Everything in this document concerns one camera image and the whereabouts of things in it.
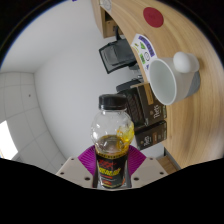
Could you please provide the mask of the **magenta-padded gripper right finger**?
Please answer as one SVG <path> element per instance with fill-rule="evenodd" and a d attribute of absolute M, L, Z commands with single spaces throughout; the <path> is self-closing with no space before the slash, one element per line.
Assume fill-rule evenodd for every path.
<path fill-rule="evenodd" d="M 168 175 L 155 158 L 146 157 L 133 146 L 129 147 L 127 173 L 130 188 L 143 187 Z"/>

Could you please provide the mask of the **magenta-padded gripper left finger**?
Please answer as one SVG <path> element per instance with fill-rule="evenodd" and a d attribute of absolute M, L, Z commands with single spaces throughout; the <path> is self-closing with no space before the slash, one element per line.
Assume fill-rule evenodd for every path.
<path fill-rule="evenodd" d="M 95 147 L 90 146 L 78 157 L 69 157 L 56 175 L 84 188 L 96 188 Z"/>

